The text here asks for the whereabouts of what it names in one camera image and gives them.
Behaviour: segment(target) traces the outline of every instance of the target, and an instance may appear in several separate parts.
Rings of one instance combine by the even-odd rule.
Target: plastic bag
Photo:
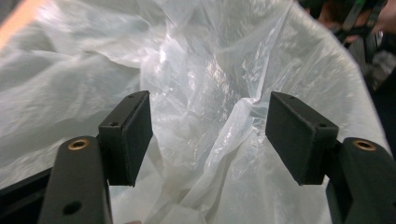
[[[271,91],[386,146],[357,66],[286,0],[58,0],[0,53],[0,187],[149,90],[154,137],[116,223],[331,223],[265,137]]]

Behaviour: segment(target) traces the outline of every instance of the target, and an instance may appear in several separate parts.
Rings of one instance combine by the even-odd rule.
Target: transparent plastic sheet
[[[265,137],[271,91],[386,146],[357,66],[286,0],[57,0],[0,53],[0,187],[149,90],[154,137],[116,223],[331,223]]]

